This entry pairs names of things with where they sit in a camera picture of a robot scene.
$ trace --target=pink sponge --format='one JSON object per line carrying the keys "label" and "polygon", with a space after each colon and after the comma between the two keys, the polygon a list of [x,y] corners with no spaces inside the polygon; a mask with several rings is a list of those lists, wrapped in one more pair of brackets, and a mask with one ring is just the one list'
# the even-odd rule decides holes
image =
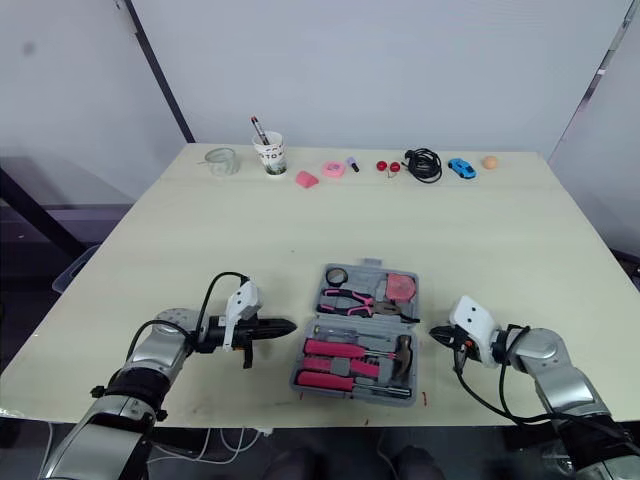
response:
{"label": "pink sponge", "polygon": [[302,170],[298,175],[296,175],[296,183],[301,187],[310,188],[318,183],[318,179],[309,172]]}

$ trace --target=light wooden tabletop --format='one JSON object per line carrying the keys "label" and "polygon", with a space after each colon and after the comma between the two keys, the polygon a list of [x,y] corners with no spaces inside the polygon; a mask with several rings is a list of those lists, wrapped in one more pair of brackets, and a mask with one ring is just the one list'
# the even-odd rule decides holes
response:
{"label": "light wooden tabletop", "polygon": [[[288,148],[290,169],[267,178],[249,146],[232,146],[242,165],[215,178],[188,145],[120,222],[58,300],[0,378],[5,416],[76,422],[89,390],[122,366],[137,327],[171,307],[197,309],[218,272],[243,272],[263,292],[263,315],[299,326],[256,342],[251,370],[242,353],[192,355],[164,407],[165,426],[294,427],[495,425],[505,421],[470,398],[451,370],[451,352],[430,339],[454,301],[472,296],[502,325],[546,327],[565,340],[617,420],[640,418],[637,356],[622,339],[640,336],[640,295],[540,155],[441,152],[478,170],[423,185],[378,160],[400,151]],[[328,160],[354,156],[360,173],[320,175]],[[304,190],[301,169],[320,178]],[[410,408],[304,395],[288,385],[302,330],[313,316],[323,265],[379,258],[420,277],[418,401]],[[235,283],[216,287],[209,313],[221,313]],[[467,381],[497,403],[498,372],[468,363]],[[509,372],[517,414],[542,406],[526,375]]]}

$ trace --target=orange ball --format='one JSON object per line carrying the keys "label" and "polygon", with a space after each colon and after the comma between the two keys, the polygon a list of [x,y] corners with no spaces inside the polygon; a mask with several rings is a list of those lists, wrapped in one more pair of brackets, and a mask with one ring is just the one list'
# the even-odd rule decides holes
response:
{"label": "orange ball", "polygon": [[489,155],[488,157],[484,157],[482,160],[482,166],[487,170],[493,170],[498,166],[498,159],[493,155]]}

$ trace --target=pink-handled pliers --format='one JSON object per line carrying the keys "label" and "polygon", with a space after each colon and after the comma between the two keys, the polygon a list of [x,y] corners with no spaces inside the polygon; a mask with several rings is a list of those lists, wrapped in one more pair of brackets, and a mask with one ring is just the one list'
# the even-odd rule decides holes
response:
{"label": "pink-handled pliers", "polygon": [[374,313],[381,315],[400,315],[402,310],[397,305],[389,302],[376,302],[373,296],[366,293],[354,292],[343,288],[327,288],[322,291],[326,297],[344,297],[356,300],[362,305],[356,307],[338,308],[331,305],[319,304],[318,312],[333,313],[335,315],[358,315],[360,317],[371,317]]}

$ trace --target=tool kit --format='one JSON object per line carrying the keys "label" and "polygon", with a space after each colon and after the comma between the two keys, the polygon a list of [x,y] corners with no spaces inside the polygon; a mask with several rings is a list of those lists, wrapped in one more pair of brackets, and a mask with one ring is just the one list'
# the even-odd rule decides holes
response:
{"label": "tool kit", "polygon": [[329,264],[296,356],[291,387],[370,403],[416,399],[418,277],[379,260]]}

